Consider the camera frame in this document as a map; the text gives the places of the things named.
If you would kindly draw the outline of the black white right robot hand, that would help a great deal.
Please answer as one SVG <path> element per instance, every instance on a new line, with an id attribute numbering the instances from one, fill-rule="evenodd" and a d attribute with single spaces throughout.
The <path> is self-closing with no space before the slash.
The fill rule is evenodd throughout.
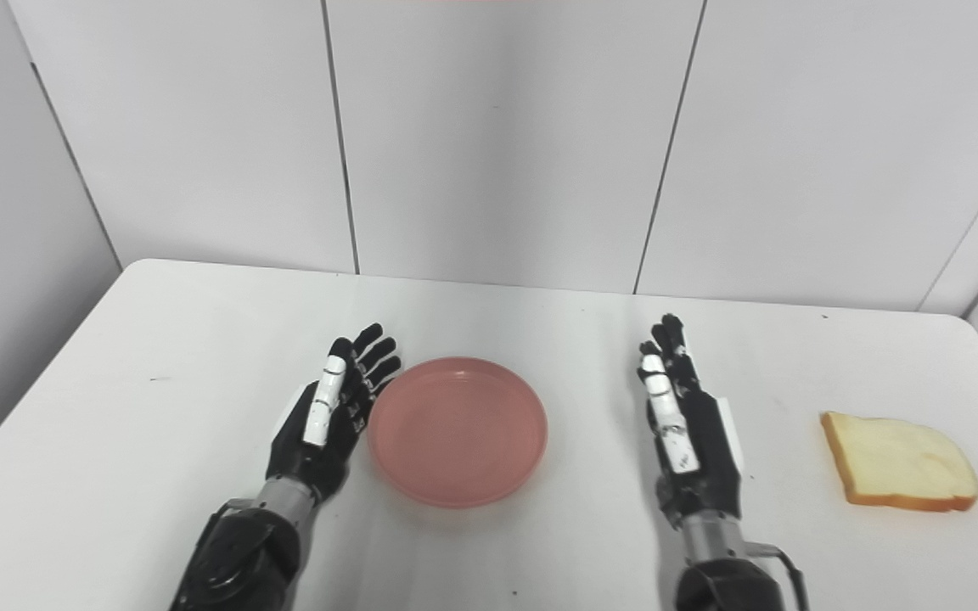
<path id="1" fill-rule="evenodd" d="M 702 512 L 740 519 L 741 475 L 725 418 L 696 374 L 683 321 L 667 313 L 649 332 L 637 375 L 660 465 L 657 504 L 676 528 Z"/>

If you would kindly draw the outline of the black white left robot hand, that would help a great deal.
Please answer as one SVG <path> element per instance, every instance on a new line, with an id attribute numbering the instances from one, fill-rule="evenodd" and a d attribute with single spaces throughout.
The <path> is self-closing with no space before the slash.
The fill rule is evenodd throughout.
<path id="1" fill-rule="evenodd" d="M 302 483 L 318 502 L 337 494 L 370 413 L 402 370 L 395 338 L 373 323 L 331 344 L 318 380 L 292 402 L 269 450 L 267 478 Z"/>

